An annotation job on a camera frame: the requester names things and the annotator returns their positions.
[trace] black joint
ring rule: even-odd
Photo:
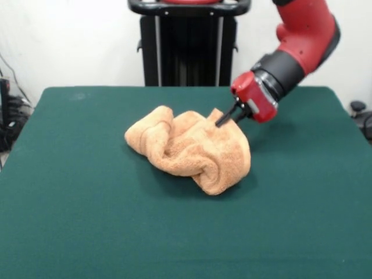
[[[301,65],[288,53],[275,51],[270,55],[265,55],[252,69],[255,73],[265,71],[272,76],[282,88],[279,101],[292,91],[305,77]]]
[[[294,0],[273,0],[273,3],[277,6],[285,6],[293,1]]]

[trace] white wall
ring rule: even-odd
[[[129,11],[126,0],[0,4],[0,52],[34,102],[49,86],[143,85],[142,57],[136,53],[140,16]],[[333,88],[345,107],[353,99],[372,107],[372,2],[328,0],[328,5],[340,23],[342,41],[302,84]],[[271,0],[253,0],[252,10],[238,18],[233,77],[276,48],[279,22]]]

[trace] robot wrist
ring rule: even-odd
[[[241,109],[259,123],[270,121],[277,114],[278,102],[266,85],[269,77],[252,71],[240,75],[232,84],[231,92]]]

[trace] green table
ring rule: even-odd
[[[0,175],[0,278],[372,278],[372,152],[334,93],[297,88],[241,124],[252,170],[223,195],[152,167],[123,133],[227,88],[51,88]]]

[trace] orange towel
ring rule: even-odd
[[[160,106],[134,123],[124,138],[158,169],[190,176],[208,195],[218,195],[251,168],[246,136],[232,120],[217,128],[221,115],[214,109],[207,118],[193,111],[173,117],[170,108]]]

